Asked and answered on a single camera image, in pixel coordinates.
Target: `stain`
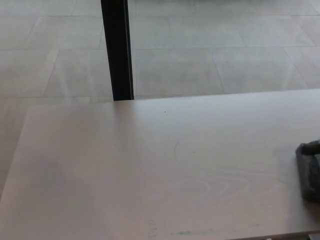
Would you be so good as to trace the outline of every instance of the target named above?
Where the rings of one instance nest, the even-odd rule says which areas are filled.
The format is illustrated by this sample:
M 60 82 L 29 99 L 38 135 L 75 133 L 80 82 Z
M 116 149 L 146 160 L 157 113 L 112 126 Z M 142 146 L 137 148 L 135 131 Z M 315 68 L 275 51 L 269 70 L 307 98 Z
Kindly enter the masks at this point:
M 213 229 L 207 229 L 207 230 L 200 230 L 200 231 L 179 231 L 179 232 L 172 232 L 171 235 L 206 235 L 206 234 L 212 234 L 216 231 Z

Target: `wood grain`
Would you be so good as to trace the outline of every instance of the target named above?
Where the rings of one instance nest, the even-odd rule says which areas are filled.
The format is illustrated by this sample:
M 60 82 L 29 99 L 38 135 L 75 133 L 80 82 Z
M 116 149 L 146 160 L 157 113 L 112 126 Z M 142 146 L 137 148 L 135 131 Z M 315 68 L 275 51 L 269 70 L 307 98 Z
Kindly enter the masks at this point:
M 295 148 L 320 90 L 36 106 L 0 202 L 4 240 L 233 240 L 320 232 Z

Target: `dark gray object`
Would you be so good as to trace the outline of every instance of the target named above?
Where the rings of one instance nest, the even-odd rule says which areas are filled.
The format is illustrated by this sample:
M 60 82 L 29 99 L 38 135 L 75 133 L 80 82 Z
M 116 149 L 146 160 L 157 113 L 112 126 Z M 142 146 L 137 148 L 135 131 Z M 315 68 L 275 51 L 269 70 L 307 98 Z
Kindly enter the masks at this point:
M 295 154 L 303 199 L 320 203 L 320 140 L 300 144 Z

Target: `tile grout line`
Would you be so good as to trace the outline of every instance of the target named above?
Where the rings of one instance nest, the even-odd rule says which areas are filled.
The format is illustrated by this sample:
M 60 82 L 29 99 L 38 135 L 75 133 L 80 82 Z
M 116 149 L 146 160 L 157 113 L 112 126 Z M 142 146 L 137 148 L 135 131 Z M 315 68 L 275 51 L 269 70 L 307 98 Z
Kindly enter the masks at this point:
M 74 4 L 73 9 L 72 9 L 71 16 L 74 16 L 77 4 L 78 4 L 78 0 L 75 1 L 75 4 Z
M 23 44 L 23 46 L 22 46 L 22 48 L 21 48 L 22 51 L 28 50 L 28 49 L 26 49 L 27 42 L 28 42 L 28 40 L 29 40 L 29 38 L 30 38 L 30 35 L 31 35 L 32 31 L 34 30 L 37 22 L 39 21 L 39 18 L 41 18 L 41 17 L 40 17 L 40 16 L 37 16 L 36 20 L 35 20 L 34 23 L 33 23 L 33 26 L 32 26 L 31 29 L 30 29 L 30 32 L 28 33 L 28 36 L 25 38 L 25 42 L 24 42 L 24 44 Z
M 307 46 L 291 46 L 291 48 L 304 48 Z M 298 71 L 298 73 L 300 74 L 300 76 L 302 77 L 303 81 L 305 82 L 307 89 L 310 89 L 310 86 L 308 84 L 308 82 L 306 81 L 305 77 L 303 76 L 303 74 L 300 72 L 299 68 L 295 65 L 294 61 L 291 59 L 291 57 L 289 56 L 289 54 L 287 53 L 286 49 L 284 46 L 281 47 L 282 50 L 285 52 L 285 54 L 287 55 L 287 57 L 289 58 L 290 62 L 293 64 L 294 68 Z
M 100 40 L 99 40 L 99 46 L 98 46 L 98 49 L 100 49 L 100 46 L 101 46 L 101 39 L 102 39 L 102 34 L 105 30 L 105 25 L 104 25 L 104 20 L 102 19 L 102 29 L 101 29 L 101 33 L 100 33 Z
M 315 11 L 320 15 L 320 12 L 318 12 L 318 11 L 308 2 L 308 0 L 305 0 L 305 2 L 306 2 L 313 10 L 315 10 Z
M 309 34 L 308 33 L 306 33 L 304 30 L 303 30 L 303 28 L 300 26 L 300 24 L 292 17 L 292 16 L 289 16 L 291 19 L 292 19 L 292 21 L 301 29 L 301 31 L 311 40 L 311 42 L 313 42 L 313 46 L 317 46 L 317 44 L 314 42 L 314 40 L 309 36 Z M 312 47 L 312 45 L 306 45 L 306 46 L 292 46 L 292 47 L 307 47 L 307 46 L 310 46 L 310 47 Z
M 47 89 L 48 89 L 48 86 L 49 86 L 49 82 L 50 82 L 50 79 L 51 79 L 51 76 L 55 70 L 55 67 L 56 67 L 56 63 L 58 61 L 58 57 L 59 57 L 59 54 L 60 54 L 60 49 L 58 49 L 58 54 L 56 55 L 56 58 L 55 58 L 55 61 L 54 61 L 54 64 L 53 64 L 53 67 L 52 67 L 52 70 L 51 70 L 51 73 L 50 73 L 50 76 L 49 76 L 49 79 L 48 79 L 48 82 L 46 83 L 46 86 L 45 86 L 45 89 L 44 89 L 44 93 L 42 95 L 43 98 L 45 98 L 45 95 L 46 95 L 46 92 L 47 92 Z
M 218 76 L 219 76 L 219 79 L 220 79 L 220 83 L 221 83 L 221 86 L 222 86 L 223 93 L 226 94 L 225 86 L 224 86 L 224 84 L 222 82 L 222 79 L 221 79 L 221 76 L 220 76 L 220 73 L 219 73 L 219 70 L 218 70 L 218 67 L 217 67 L 217 63 L 216 63 L 216 60 L 215 60 L 214 51 L 213 51 L 212 48 L 210 48 L 210 52 L 211 52 L 211 56 L 212 56 L 212 60 L 213 60 L 213 65 L 215 66 L 216 72 L 218 73 Z

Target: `floor tile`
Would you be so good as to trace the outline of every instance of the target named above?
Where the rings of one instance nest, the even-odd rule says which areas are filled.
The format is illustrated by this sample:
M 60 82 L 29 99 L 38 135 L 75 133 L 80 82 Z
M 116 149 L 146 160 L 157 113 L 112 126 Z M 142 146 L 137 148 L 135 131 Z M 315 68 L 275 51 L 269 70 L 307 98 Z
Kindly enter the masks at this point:
M 234 19 L 248 47 L 313 46 L 290 16 L 252 16 Z
M 197 8 L 194 0 L 136 0 L 137 16 L 194 16 Z
M 286 47 L 284 49 L 311 88 L 320 88 L 320 47 Z
M 29 97 L 0 99 L 0 141 L 18 141 L 26 114 L 33 105 L 88 104 L 89 97 Z
M 292 16 L 316 45 L 320 45 L 320 16 Z
M 77 0 L 74 16 L 102 16 L 101 0 Z
M 252 0 L 195 0 L 200 16 L 247 17 L 258 15 Z
M 0 1 L 0 16 L 6 16 L 14 6 L 14 0 L 1 0 Z
M 0 51 L 0 98 L 42 97 L 58 50 Z
M 228 94 L 307 88 L 281 47 L 214 48 L 212 51 Z
M 45 96 L 112 96 L 106 50 L 60 50 Z
M 36 17 L 0 17 L 0 50 L 22 49 Z
M 175 48 L 243 47 L 241 36 L 228 18 L 171 17 Z
M 255 0 L 261 15 L 318 15 L 306 0 Z
M 137 95 L 222 94 L 209 49 L 136 50 Z
M 10 15 L 71 16 L 77 0 L 16 0 Z
M 172 49 L 173 38 L 167 17 L 136 17 L 130 22 L 133 49 Z
M 25 49 L 98 49 L 103 21 L 94 16 L 39 17 Z
M 0 141 L 0 199 L 13 160 L 17 142 Z

